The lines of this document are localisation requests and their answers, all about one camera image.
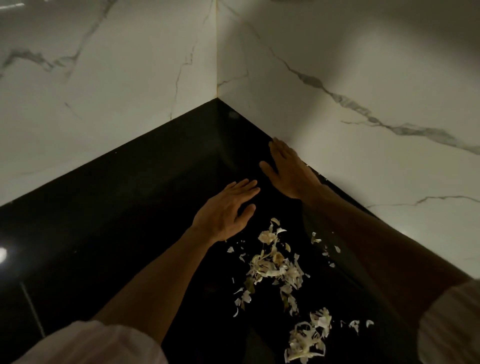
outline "shirt sleeve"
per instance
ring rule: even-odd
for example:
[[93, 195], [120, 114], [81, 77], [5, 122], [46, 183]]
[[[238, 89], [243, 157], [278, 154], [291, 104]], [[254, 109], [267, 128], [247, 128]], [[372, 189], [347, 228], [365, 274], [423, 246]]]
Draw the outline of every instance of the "shirt sleeve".
[[448, 289], [420, 320], [424, 364], [480, 363], [480, 279]]
[[76, 321], [47, 336], [14, 364], [168, 364], [148, 335], [120, 325]]

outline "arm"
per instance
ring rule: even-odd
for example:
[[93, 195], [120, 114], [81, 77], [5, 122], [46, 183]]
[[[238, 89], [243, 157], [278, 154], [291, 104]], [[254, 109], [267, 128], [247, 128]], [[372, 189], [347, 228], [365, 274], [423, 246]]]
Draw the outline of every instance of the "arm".
[[252, 204], [238, 216], [241, 204], [259, 193], [256, 184], [233, 182], [210, 198], [180, 240], [142, 269], [94, 319], [135, 328], [161, 344], [208, 248], [240, 232], [255, 212]]
[[278, 173], [268, 163], [260, 167], [275, 188], [300, 199], [314, 213], [327, 217], [396, 312], [412, 328], [449, 287], [470, 277], [401, 234], [364, 213], [322, 185], [297, 153], [274, 139], [270, 151]]

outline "white marble tile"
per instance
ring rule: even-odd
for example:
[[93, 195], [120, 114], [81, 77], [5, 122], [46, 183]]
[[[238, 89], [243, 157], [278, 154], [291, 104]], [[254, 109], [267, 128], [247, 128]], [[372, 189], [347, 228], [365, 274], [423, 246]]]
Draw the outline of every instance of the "white marble tile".
[[0, 205], [216, 97], [215, 0], [23, 3], [0, 8]]
[[475, 14], [467, 0], [219, 0], [218, 96], [480, 277]]

